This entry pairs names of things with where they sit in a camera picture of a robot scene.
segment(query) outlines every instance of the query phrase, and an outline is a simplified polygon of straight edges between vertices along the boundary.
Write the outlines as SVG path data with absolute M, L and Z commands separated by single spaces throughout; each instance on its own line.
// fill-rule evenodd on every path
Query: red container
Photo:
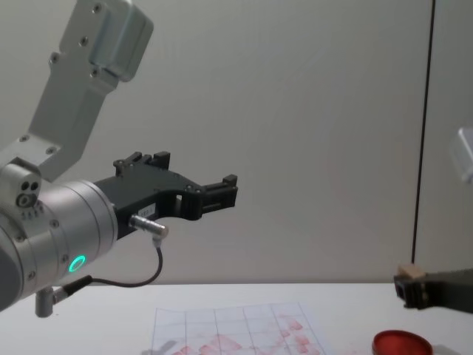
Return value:
M 424 338 L 407 331 L 383 331 L 372 342 L 374 355 L 434 355 Z

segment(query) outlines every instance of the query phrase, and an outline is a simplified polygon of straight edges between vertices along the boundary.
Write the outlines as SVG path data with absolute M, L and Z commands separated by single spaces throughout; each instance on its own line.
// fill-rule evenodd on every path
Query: gray wall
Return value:
M 2 145 L 27 128 L 73 3 L 0 5 Z M 239 175 L 234 210 L 163 220 L 162 282 L 387 280 L 410 259 L 429 0 L 136 3 L 155 23 L 140 71 L 61 180 L 136 150 L 170 151 L 199 183 Z M 136 234 L 86 272 L 141 280 L 155 262 Z
M 429 271 L 473 265 L 473 188 L 448 151 L 458 129 L 473 126 L 472 16 L 472 1 L 437 1 L 416 252 Z

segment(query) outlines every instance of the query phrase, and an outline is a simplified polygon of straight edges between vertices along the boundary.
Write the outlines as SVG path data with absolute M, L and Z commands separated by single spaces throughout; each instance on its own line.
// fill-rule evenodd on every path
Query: silver cylindrical joint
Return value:
M 148 233 L 157 236 L 158 239 L 161 240 L 166 238 L 169 234 L 168 227 L 156 223 L 152 220 L 147 220 L 146 218 L 138 216 L 137 214 L 133 214 L 130 217 L 129 225 L 130 227 L 141 229 L 142 231 L 147 231 Z
M 0 289 L 15 286 L 7 297 L 0 292 L 0 311 L 90 264 L 117 239 L 112 204 L 86 181 L 44 189 L 28 210 L 0 207 Z

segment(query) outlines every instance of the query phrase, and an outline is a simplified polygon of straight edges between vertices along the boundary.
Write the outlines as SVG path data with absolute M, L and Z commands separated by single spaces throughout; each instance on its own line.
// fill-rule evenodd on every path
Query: black cable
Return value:
M 161 251 L 161 248 L 156 248 L 157 252 L 157 270 L 156 273 L 148 278 L 145 281 L 142 281 L 141 283 L 118 283 L 116 281 L 111 281 L 111 280 L 104 280 L 104 279 L 95 279 L 93 278 L 92 281 L 94 283 L 103 283 L 105 285 L 111 285 L 111 286 L 117 286 L 117 287 L 126 287 L 126 288 L 135 288 L 135 287 L 141 287 L 148 285 L 155 281 L 161 274 L 161 270 L 163 270 L 163 252 Z
M 412 254 L 411 262 L 415 262 L 415 247 L 417 246 L 418 224 L 419 224 L 419 208 L 421 205 L 421 183 L 422 183 L 422 165 L 423 165 L 423 147 L 426 137 L 427 122 L 427 104 L 429 103 L 429 83 L 430 83 L 430 64 L 432 62 L 432 44 L 434 41 L 434 23 L 435 23 L 435 0 L 432 0 L 432 8 L 430 13 L 430 31 L 429 31 L 429 50 L 427 52 L 427 73 L 426 88 L 423 97 L 423 114 L 422 114 L 422 131 L 421 131 L 421 151 L 419 154 L 419 170 L 417 178 L 417 193 L 415 196 L 415 216 L 414 216 L 414 236 L 412 238 Z
M 92 276 L 85 276 L 79 280 L 73 281 L 68 283 L 67 285 L 62 286 L 64 292 L 66 292 L 67 296 L 72 296 L 75 292 L 80 291 L 82 288 L 90 285 L 94 279 Z

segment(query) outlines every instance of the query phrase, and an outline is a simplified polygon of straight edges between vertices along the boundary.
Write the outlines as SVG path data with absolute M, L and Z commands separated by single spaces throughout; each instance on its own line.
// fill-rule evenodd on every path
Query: paper sheet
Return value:
M 153 355 L 330 355 L 299 303 L 157 309 Z

